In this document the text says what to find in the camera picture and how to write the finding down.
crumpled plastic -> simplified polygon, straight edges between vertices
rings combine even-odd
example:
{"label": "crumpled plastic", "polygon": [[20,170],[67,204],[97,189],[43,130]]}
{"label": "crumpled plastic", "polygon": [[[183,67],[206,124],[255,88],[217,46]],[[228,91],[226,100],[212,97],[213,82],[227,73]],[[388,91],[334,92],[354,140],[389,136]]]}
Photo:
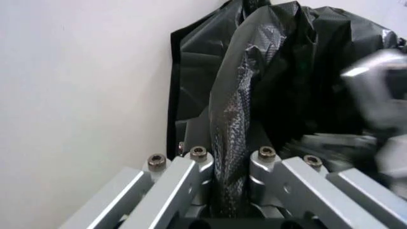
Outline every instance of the crumpled plastic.
{"label": "crumpled plastic", "polygon": [[331,7],[290,2],[247,17],[230,40],[210,94],[213,215],[246,214],[246,138],[253,120],[277,151],[304,134],[361,133],[364,122],[340,72],[379,49],[405,50],[403,44],[391,30]]}
{"label": "crumpled plastic", "polygon": [[173,67],[168,105],[167,156],[183,141],[186,120],[198,117],[237,27],[269,0],[230,0],[199,21],[171,33]]}
{"label": "crumpled plastic", "polygon": [[181,40],[177,120],[197,117],[208,105],[234,31],[253,11],[267,4],[267,0],[233,0]]}

white wall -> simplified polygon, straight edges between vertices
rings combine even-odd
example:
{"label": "white wall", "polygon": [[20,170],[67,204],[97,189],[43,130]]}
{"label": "white wall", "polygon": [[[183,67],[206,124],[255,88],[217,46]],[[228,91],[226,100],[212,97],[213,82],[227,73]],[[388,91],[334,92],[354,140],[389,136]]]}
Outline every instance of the white wall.
{"label": "white wall", "polygon": [[[292,0],[271,0],[273,4],[290,2]],[[407,0],[298,0],[303,6],[318,8],[331,6],[342,8],[372,20],[395,31],[407,39]]]}
{"label": "white wall", "polygon": [[165,153],[170,32],[223,2],[0,1],[0,228],[55,228]]}

metal linkage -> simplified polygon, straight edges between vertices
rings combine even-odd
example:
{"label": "metal linkage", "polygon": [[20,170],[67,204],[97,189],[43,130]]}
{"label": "metal linkage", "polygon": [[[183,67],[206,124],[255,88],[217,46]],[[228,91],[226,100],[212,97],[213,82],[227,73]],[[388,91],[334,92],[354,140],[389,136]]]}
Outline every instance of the metal linkage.
{"label": "metal linkage", "polygon": [[250,155],[250,200],[252,205],[259,209],[266,218],[282,217],[276,208],[270,209],[270,206],[282,207],[282,204],[275,198],[270,187],[265,185],[275,163],[279,161],[281,161],[280,157],[269,146],[262,146]]}
{"label": "metal linkage", "polygon": [[170,164],[171,160],[167,159],[163,154],[153,154],[144,163],[142,169],[150,173],[151,179],[155,183]]}
{"label": "metal linkage", "polygon": [[265,185],[294,217],[317,216],[328,228],[386,228],[298,157],[277,162]]}
{"label": "metal linkage", "polygon": [[166,228],[173,217],[186,213],[199,185],[198,164],[176,157],[120,228]]}
{"label": "metal linkage", "polygon": [[60,229],[111,229],[123,215],[129,214],[153,185],[150,175],[124,168]]}
{"label": "metal linkage", "polygon": [[198,217],[209,202],[209,192],[214,171],[214,157],[203,146],[195,146],[185,155],[198,163],[201,185],[186,213],[186,217]]}
{"label": "metal linkage", "polygon": [[407,202],[359,170],[352,168],[326,178],[389,228],[407,228]]}

bolt head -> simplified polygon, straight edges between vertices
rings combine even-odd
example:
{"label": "bolt head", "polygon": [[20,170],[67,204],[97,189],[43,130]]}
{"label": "bolt head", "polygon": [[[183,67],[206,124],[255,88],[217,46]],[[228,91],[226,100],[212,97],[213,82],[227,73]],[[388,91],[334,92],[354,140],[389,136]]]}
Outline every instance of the bolt head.
{"label": "bolt head", "polygon": [[189,151],[190,159],[197,161],[197,162],[205,161],[207,158],[207,155],[208,155],[208,152],[206,151],[206,148],[203,146],[192,147],[192,149]]}
{"label": "bolt head", "polygon": [[153,154],[148,158],[147,164],[150,171],[161,171],[165,168],[166,157],[162,154]]}
{"label": "bolt head", "polygon": [[322,166],[321,159],[314,155],[305,155],[304,161],[312,168],[320,168]]}
{"label": "bolt head", "polygon": [[275,150],[269,146],[262,146],[259,149],[258,158],[265,162],[271,162],[275,158]]}

silver metal frame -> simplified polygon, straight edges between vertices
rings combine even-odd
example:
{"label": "silver metal frame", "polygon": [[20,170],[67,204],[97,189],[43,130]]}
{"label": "silver metal frame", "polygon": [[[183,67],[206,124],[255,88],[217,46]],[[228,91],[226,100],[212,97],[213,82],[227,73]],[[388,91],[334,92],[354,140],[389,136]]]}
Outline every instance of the silver metal frame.
{"label": "silver metal frame", "polygon": [[62,224],[60,229],[111,229],[123,215],[133,210],[152,185],[148,173],[126,167]]}
{"label": "silver metal frame", "polygon": [[266,185],[295,217],[317,216],[328,228],[386,228],[299,157],[275,164]]}
{"label": "silver metal frame", "polygon": [[353,168],[326,177],[390,228],[407,228],[407,202]]}
{"label": "silver metal frame", "polygon": [[186,213],[199,186],[198,164],[176,157],[120,228],[166,228],[173,217]]}

